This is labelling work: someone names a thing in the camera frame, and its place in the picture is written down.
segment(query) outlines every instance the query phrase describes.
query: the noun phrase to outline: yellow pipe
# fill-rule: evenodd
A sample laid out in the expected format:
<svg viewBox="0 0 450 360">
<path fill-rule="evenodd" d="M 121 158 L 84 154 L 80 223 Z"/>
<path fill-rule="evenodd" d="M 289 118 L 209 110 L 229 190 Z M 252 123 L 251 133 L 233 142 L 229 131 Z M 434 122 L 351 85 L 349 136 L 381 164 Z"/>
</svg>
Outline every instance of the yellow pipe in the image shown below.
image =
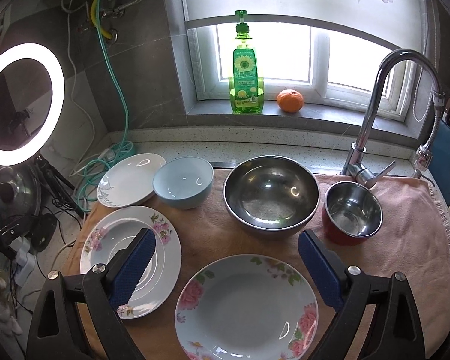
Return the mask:
<svg viewBox="0 0 450 360">
<path fill-rule="evenodd" d="M 94 24 L 95 27 L 97 27 L 97 19 L 95 16 L 95 10 L 97 9 L 98 0 L 94 0 L 94 2 L 91 3 L 91 9 L 90 9 L 90 17 L 91 22 Z M 112 39 L 112 34 L 108 31 L 105 31 L 102 26 L 100 26 L 100 32 L 102 33 L 102 36 L 107 39 Z"/>
</svg>

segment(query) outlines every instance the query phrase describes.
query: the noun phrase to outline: plate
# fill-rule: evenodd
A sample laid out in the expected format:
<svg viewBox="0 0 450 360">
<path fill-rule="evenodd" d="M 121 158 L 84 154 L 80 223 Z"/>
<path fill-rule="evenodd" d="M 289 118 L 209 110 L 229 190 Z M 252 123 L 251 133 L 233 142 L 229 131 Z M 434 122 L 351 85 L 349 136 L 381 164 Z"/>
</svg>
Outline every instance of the plate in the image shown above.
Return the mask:
<svg viewBox="0 0 450 360">
<path fill-rule="evenodd" d="M 158 154 L 137 154 L 120 161 L 104 174 L 97 199 L 106 207 L 121 208 L 145 202 L 154 195 L 154 176 L 167 162 Z"/>
<path fill-rule="evenodd" d="M 153 229 L 155 233 L 155 253 L 128 304 L 118 308 L 117 313 L 122 319 L 151 313 L 172 292 L 182 263 L 180 240 L 173 225 L 149 207 L 122 208 L 97 223 L 88 235 L 80 257 L 81 274 L 87 273 L 95 264 L 107 264 L 118 250 L 130 245 L 143 227 Z"/>
<path fill-rule="evenodd" d="M 192 360 L 300 359 L 315 337 L 317 298 L 277 259 L 225 257 L 198 272 L 175 309 L 175 330 Z"/>
</svg>

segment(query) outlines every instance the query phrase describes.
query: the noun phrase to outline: orange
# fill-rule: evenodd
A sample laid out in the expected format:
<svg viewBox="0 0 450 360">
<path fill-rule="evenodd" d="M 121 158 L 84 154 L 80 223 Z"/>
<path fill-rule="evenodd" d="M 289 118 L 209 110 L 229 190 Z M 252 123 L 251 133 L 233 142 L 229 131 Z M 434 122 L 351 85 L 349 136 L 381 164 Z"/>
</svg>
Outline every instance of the orange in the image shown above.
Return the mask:
<svg viewBox="0 0 450 360">
<path fill-rule="evenodd" d="M 303 96 L 293 89 L 285 89 L 278 94 L 277 103 L 285 112 L 298 112 L 303 107 Z"/>
</svg>

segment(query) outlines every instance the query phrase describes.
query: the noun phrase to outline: faucet spout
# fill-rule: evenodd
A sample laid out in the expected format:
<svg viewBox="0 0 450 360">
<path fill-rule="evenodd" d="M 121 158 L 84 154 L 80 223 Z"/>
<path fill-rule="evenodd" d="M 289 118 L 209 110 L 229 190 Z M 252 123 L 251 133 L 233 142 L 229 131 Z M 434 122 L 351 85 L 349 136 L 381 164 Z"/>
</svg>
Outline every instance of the faucet spout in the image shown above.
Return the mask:
<svg viewBox="0 0 450 360">
<path fill-rule="evenodd" d="M 352 144 L 352 148 L 350 149 L 348 153 L 347 160 L 343 166 L 343 169 L 341 171 L 342 175 L 353 175 L 353 172 L 350 169 L 350 165 L 353 164 L 361 164 L 363 155 L 366 152 L 365 144 L 368 141 L 368 137 L 370 137 L 370 132 L 373 127 L 373 122 L 375 121 L 375 118 L 377 116 L 378 108 L 380 105 L 380 100 L 382 99 L 382 93 L 385 86 L 385 82 L 387 80 L 387 76 L 392 70 L 392 68 L 402 62 L 402 61 L 413 61 L 422 66 L 428 73 L 430 73 L 430 76 L 432 77 L 433 81 L 433 89 L 434 89 L 434 99 L 433 103 L 435 106 L 435 123 L 432 130 L 432 134 L 429 138 L 429 140 L 426 142 L 425 145 L 421 145 L 422 151 L 429 151 L 431 144 L 433 143 L 433 140 L 435 139 L 435 135 L 438 129 L 438 124 L 440 122 L 440 116 L 442 114 L 442 110 L 444 107 L 444 94 L 442 93 L 442 87 L 440 85 L 438 74 L 433 67 L 433 64 L 422 54 L 415 50 L 409 50 L 409 49 L 398 49 L 395 51 L 392 51 L 380 64 L 377 78 L 375 79 L 375 84 L 373 86 L 372 94 L 370 97 L 370 103 L 368 104 L 367 111 L 365 112 L 365 117 L 363 119 L 362 127 L 360 128 L 360 132 L 358 133 L 358 137 L 356 138 L 356 142 Z M 423 169 L 424 166 L 418 166 L 415 167 L 415 169 L 419 170 L 426 170 Z"/>
</svg>

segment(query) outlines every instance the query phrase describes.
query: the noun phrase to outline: brown cloth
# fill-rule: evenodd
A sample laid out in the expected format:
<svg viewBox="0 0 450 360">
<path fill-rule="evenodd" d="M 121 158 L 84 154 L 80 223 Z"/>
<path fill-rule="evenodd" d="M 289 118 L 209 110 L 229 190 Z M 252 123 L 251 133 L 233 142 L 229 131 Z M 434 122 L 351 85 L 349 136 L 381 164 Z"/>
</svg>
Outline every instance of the brown cloth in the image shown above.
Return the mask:
<svg viewBox="0 0 450 360">
<path fill-rule="evenodd" d="M 175 333 L 175 306 L 180 292 L 197 271 L 222 257 L 234 254 L 262 254 L 283 260 L 298 269 L 311 284 L 319 304 L 318 332 L 306 359 L 330 324 L 334 310 L 325 306 L 297 250 L 298 234 L 284 240 L 262 240 L 245 233 L 229 216 L 222 197 L 226 170 L 216 170 L 214 187 L 206 202 L 196 209 L 181 211 L 152 198 L 145 204 L 165 215 L 176 229 L 182 247 L 182 266 L 168 299 L 151 314 L 124 320 L 135 344 L 147 360 L 186 360 Z M 316 175 L 320 184 L 319 209 L 306 228 L 316 232 L 325 245 L 338 253 L 347 265 L 358 266 L 371 275 L 390 277 L 406 274 L 420 314 L 427 357 L 442 344 L 450 330 L 450 260 L 447 237 L 428 185 L 412 178 L 384 178 L 374 188 L 383 208 L 383 227 L 373 238 L 357 246 L 338 246 L 324 239 L 320 210 L 327 188 L 348 179 L 345 176 Z M 113 209 L 96 204 L 63 269 L 64 275 L 80 273 L 80 254 L 87 235 Z M 86 306 L 80 315 L 91 347 L 106 358 Z M 364 318 L 348 352 L 355 360 L 373 315 L 367 306 Z"/>
</svg>

